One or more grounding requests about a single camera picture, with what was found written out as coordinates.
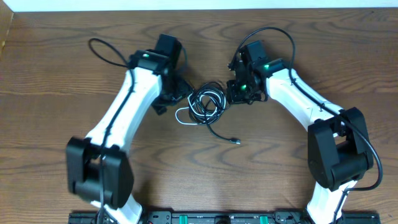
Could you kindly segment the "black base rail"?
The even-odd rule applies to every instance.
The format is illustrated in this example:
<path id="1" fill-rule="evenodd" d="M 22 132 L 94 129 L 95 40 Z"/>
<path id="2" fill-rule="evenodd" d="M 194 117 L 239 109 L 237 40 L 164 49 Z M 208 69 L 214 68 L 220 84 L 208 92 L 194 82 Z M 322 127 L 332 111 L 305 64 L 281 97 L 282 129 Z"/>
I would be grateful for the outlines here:
<path id="1" fill-rule="evenodd" d="M 73 212 L 69 214 L 68 224 L 94 224 L 95 212 Z M 267 224 L 267 223 L 315 223 L 310 217 L 298 211 L 276 211 L 273 213 L 175 213 L 169 211 L 152 211 L 144 213 L 141 224 Z M 336 223 L 380 224 L 376 213 L 343 213 Z"/>

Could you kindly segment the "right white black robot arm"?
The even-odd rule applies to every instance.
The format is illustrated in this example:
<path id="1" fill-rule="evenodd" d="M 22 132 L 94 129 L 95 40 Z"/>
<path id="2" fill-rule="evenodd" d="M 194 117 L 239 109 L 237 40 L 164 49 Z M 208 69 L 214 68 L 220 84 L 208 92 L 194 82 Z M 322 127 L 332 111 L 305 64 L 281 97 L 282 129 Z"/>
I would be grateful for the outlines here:
<path id="1" fill-rule="evenodd" d="M 365 172 L 378 165 L 362 112 L 344 110 L 311 89 L 282 59 L 236 60 L 227 82 L 232 104 L 272 98 L 286 108 L 308 134 L 308 167 L 315 179 L 301 223 L 379 223 L 372 213 L 345 213 L 343 204 Z"/>

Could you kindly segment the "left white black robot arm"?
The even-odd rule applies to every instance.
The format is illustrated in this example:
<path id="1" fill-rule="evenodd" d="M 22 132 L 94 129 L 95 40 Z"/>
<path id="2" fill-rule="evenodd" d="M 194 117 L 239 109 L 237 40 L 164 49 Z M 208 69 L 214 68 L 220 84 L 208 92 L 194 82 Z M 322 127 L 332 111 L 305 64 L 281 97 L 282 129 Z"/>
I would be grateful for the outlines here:
<path id="1" fill-rule="evenodd" d="M 181 78 L 175 67 L 179 50 L 138 50 L 131 55 L 124 83 L 101 121 L 66 146 L 68 189 L 98 207 L 83 223 L 138 223 L 142 206 L 132 196 L 129 163 L 133 137 L 156 100 L 172 105 Z"/>

